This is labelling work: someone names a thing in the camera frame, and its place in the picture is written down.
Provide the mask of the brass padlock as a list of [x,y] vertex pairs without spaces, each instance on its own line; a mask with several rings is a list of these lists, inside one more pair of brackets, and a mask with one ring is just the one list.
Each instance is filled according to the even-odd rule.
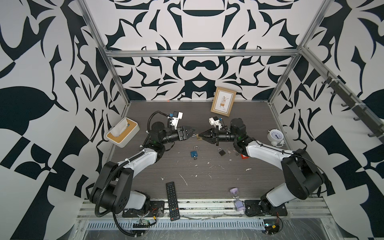
[[203,138],[199,134],[196,135],[197,141],[201,141]]

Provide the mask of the black padlock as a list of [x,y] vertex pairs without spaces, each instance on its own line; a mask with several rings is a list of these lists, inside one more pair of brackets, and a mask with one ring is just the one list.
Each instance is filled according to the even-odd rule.
[[224,156],[226,154],[226,152],[221,149],[221,148],[218,148],[218,153],[221,155],[221,156]]

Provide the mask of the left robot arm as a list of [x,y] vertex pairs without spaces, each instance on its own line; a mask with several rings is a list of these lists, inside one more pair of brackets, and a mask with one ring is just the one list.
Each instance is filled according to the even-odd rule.
[[133,179],[161,159],[166,152],[166,144],[185,141],[195,131],[189,126],[166,129],[163,123],[156,122],[148,131],[142,149],[137,154],[118,163],[107,162],[89,196],[90,202],[95,204],[95,216],[103,217],[108,213],[117,215],[124,210],[146,213],[150,197],[132,190]]

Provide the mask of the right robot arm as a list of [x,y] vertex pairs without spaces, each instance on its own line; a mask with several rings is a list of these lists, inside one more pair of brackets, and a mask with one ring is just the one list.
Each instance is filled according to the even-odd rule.
[[262,160],[282,170],[285,182],[264,194],[259,201],[246,202],[248,217],[286,216],[285,204],[295,200],[306,200],[321,186],[331,186],[326,173],[318,167],[309,154],[302,149],[282,150],[269,146],[248,136],[242,119],[232,119],[229,128],[223,127],[216,117],[210,118],[212,128],[199,137],[216,146],[220,142],[232,142],[237,153]]

